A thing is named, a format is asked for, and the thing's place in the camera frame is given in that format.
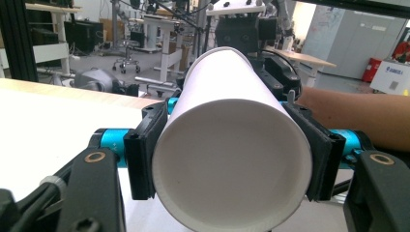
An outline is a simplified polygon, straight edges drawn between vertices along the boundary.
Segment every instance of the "red box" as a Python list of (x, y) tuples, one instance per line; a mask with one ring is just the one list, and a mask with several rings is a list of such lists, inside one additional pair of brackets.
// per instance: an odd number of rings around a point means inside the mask
[(382, 63), (382, 60), (380, 59), (370, 58), (370, 60), (368, 61), (368, 65), (366, 67), (365, 73), (363, 73), (362, 81), (371, 82), (374, 76), (376, 75), (377, 70), (379, 69), (379, 66), (381, 63)]

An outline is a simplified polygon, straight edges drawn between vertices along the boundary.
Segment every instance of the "floor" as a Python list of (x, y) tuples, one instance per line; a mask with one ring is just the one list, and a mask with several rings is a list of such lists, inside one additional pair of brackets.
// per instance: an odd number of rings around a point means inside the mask
[[(112, 69), (113, 63), (116, 61), (117, 56), (100, 56), (100, 55), (89, 55), (81, 56), (79, 59), (70, 58), (70, 66), (73, 73), (80, 73), (81, 71), (87, 71), (91, 69), (103, 69), (112, 73), (119, 80), (125, 82), (126, 85), (139, 84), (139, 90), (148, 94), (144, 94), (145, 98), (164, 100), (168, 98), (172, 93), (164, 92), (162, 96), (159, 96), (156, 89), (147, 89), (147, 84), (138, 82), (134, 78), (136, 76), (146, 77), (150, 79), (160, 80), (160, 71), (154, 69), (154, 67), (159, 67), (161, 65), (161, 52), (147, 53), (144, 51), (135, 51), (132, 55), (132, 59), (139, 62), (141, 68), (140, 73), (136, 73), (135, 66), (127, 66), (126, 73), (121, 73), (118, 65), (117, 70)], [(302, 79), (304, 85), (308, 81), (308, 72), (310, 67), (301, 65), (298, 68), (299, 76)], [(175, 83), (175, 79), (181, 76), (179, 73), (169, 72), (167, 80), (168, 82)], [(48, 83), (50, 82), (49, 74), (40, 74), (40, 82)], [(362, 82), (358, 79), (340, 77), (335, 75), (329, 75), (324, 73), (319, 73), (316, 76), (315, 87), (320, 89), (329, 89), (340, 92), (348, 93), (372, 93), (372, 89), (369, 87), (369, 83)]]

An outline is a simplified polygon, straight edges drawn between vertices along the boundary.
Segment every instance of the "white cylinder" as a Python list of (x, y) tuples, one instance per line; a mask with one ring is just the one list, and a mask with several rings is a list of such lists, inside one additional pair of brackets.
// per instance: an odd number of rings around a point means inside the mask
[(239, 51), (191, 66), (157, 143), (154, 184), (195, 231), (267, 231), (299, 207), (311, 175), (308, 141)]

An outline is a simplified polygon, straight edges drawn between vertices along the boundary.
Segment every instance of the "white tube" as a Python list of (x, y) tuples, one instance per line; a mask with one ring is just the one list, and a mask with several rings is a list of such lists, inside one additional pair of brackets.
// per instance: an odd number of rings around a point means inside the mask
[(191, 66), (157, 143), (162, 204), (195, 231), (267, 231), (308, 188), (308, 141), (249, 61), (219, 47)]

